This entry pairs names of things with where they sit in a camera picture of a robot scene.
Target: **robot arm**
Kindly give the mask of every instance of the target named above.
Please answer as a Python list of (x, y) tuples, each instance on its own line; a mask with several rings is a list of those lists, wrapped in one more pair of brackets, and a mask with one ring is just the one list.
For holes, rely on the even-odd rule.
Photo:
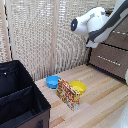
[(88, 36), (91, 44), (89, 46), (95, 48), (108, 38), (113, 29), (121, 23), (127, 14), (128, 0), (117, 0), (109, 17), (106, 16), (104, 8), (92, 8), (85, 15), (72, 21), (71, 30), (78, 35)]

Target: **black storage box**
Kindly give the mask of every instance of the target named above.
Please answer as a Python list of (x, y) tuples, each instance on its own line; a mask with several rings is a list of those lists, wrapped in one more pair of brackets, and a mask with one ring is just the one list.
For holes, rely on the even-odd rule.
[(50, 107), (20, 61), (0, 64), (0, 128), (49, 128)]

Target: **plastic container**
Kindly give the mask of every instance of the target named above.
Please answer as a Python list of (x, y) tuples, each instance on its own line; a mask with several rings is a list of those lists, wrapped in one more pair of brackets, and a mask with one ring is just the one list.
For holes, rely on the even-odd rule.
[(81, 94), (83, 94), (86, 89), (86, 85), (80, 81), (71, 81), (71, 82), (69, 82), (69, 84), (72, 85)]
[(49, 88), (56, 89), (58, 86), (58, 80), (61, 79), (58, 76), (48, 76), (46, 78), (46, 83)]

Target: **floor board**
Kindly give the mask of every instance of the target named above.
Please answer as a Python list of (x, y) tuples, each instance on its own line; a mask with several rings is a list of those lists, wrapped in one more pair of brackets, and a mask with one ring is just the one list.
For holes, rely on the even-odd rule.
[(78, 110), (73, 112), (56, 95), (56, 89), (46, 85), (46, 79), (36, 82), (51, 104), (50, 128), (110, 128), (128, 101), (128, 86), (93, 67), (82, 65), (57, 74), (66, 81), (86, 84)]

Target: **wooden drawer unit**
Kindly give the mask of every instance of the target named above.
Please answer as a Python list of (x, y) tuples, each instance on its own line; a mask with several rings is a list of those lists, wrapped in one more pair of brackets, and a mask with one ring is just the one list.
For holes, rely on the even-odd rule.
[(128, 33), (128, 16), (115, 28), (114, 31), (121, 33)]
[(128, 52), (100, 44), (96, 49), (92, 49), (89, 63), (125, 79)]
[(105, 44), (128, 50), (128, 36), (126, 34), (111, 33)]

